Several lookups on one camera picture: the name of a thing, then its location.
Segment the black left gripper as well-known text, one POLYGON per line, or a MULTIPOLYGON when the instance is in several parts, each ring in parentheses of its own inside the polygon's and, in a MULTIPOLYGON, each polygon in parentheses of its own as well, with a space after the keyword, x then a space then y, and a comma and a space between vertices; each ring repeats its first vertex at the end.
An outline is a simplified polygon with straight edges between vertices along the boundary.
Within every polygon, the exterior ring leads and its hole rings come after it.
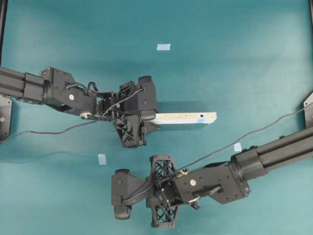
POLYGON ((140 82, 127 82, 120 86, 119 93, 112 100, 113 124, 125 148, 145 146, 145 135, 161 128, 142 120, 143 95, 144 88, 140 82))

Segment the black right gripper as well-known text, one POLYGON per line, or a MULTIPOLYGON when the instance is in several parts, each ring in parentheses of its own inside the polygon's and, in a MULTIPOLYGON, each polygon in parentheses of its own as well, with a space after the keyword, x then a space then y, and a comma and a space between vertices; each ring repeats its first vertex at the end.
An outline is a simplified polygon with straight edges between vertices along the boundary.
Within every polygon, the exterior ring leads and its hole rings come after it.
POLYGON ((146 199, 146 207, 151 209, 153 221, 176 221, 179 206, 175 201, 173 184, 167 178, 176 169, 171 155, 150 157, 150 180, 152 195, 146 199))

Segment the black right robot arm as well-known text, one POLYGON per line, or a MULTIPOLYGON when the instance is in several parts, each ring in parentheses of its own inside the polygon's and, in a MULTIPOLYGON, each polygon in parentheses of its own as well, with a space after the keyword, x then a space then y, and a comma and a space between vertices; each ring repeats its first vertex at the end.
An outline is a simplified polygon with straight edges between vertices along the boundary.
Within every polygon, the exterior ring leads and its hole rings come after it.
POLYGON ((158 184, 146 206, 153 213, 153 223, 159 220, 158 210, 166 222, 176 215, 178 207, 188 204, 198 209, 197 201, 209 196, 226 204, 247 197, 248 181, 272 170, 301 161, 313 155, 313 129, 306 128, 262 146, 252 146, 231 157, 230 161, 207 164, 192 171, 175 174, 158 184))

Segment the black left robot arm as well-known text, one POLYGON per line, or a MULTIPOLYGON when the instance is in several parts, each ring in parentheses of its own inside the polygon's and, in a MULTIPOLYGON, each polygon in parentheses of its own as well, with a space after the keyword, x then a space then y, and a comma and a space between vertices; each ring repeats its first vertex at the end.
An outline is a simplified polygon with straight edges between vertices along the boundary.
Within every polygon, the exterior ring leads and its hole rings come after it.
POLYGON ((56 68, 49 67, 36 76, 2 67, 0 93, 92 122, 111 121, 125 148, 145 146, 146 134, 160 129, 152 122, 157 114, 157 96, 151 76, 129 81, 118 92, 103 92, 94 82, 85 86, 56 68))

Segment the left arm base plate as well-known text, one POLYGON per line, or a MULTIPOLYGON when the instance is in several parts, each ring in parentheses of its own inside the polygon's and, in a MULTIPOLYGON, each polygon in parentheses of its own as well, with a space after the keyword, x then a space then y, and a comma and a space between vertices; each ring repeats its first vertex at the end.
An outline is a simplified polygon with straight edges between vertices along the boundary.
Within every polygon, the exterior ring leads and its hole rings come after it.
POLYGON ((6 140, 11 130, 12 100, 0 96, 0 141, 6 140))

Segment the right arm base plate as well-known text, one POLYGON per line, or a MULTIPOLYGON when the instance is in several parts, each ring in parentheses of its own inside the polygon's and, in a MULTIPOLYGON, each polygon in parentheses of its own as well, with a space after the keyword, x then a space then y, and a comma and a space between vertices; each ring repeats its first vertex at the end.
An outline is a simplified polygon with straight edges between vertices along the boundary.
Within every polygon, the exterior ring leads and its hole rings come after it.
POLYGON ((313 126, 313 93, 311 93, 303 102, 305 126, 310 128, 313 126))

